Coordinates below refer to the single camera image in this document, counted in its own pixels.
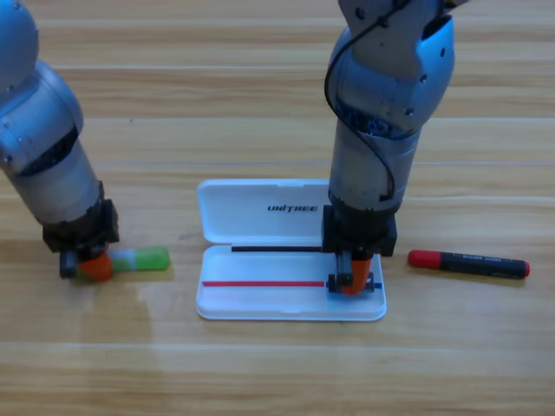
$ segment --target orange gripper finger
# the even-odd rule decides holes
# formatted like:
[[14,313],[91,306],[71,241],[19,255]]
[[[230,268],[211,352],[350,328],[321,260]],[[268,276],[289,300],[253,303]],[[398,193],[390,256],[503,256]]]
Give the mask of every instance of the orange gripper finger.
[[349,287],[343,287],[345,295],[354,296],[366,289],[368,276],[370,275],[371,260],[353,260],[353,284]]
[[97,282],[105,282],[112,277],[112,263],[107,251],[94,260],[79,264],[79,272],[86,278]]

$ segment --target table surface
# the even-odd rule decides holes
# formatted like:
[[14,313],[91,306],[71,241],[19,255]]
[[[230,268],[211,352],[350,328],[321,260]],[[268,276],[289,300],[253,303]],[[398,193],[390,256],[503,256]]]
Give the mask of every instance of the table surface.
[[[57,257],[0,182],[0,413],[555,414],[555,3],[474,0],[383,260],[375,323],[208,322],[195,311],[209,178],[326,178],[335,0],[28,0],[81,100],[121,247],[168,272],[103,285]],[[516,257],[525,284],[416,272],[412,249]]]

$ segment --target robotic arm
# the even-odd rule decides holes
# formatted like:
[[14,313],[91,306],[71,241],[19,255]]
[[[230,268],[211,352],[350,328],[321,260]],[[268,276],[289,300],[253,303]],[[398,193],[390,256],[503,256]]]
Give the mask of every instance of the robotic arm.
[[0,167],[60,253],[61,277],[72,278],[79,263],[108,260],[118,218],[79,141],[79,102],[37,60],[38,44],[23,4],[0,0]]
[[395,214],[421,129],[454,70],[454,28],[444,0],[339,0],[349,27],[326,76],[338,118],[323,219],[323,251],[337,255],[330,287],[366,288],[375,253],[391,256]]

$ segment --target black marker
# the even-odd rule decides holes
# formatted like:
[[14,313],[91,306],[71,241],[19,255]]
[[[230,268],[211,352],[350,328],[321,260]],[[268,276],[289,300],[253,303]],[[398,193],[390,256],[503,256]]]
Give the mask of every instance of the black marker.
[[415,267],[456,271],[473,275],[524,279],[530,275],[530,264],[508,258],[444,253],[441,251],[412,250],[408,263]]

